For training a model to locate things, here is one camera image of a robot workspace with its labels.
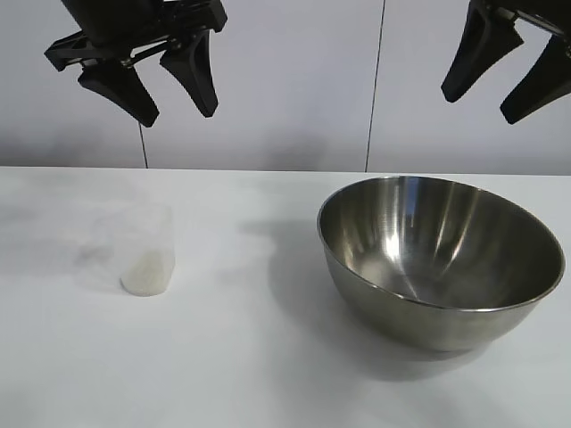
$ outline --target table surface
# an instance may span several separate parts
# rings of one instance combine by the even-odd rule
[[[571,284],[482,350],[427,354],[354,319],[316,231],[372,175],[0,169],[0,426],[568,427]],[[571,177],[445,176],[522,205],[571,251]],[[97,276],[94,223],[172,207],[163,295]]]

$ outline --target metal bowl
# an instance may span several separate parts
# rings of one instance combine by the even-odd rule
[[[318,219],[329,272],[358,314],[430,350],[469,350],[518,325],[558,285],[550,230],[500,196],[428,177],[333,194]]]

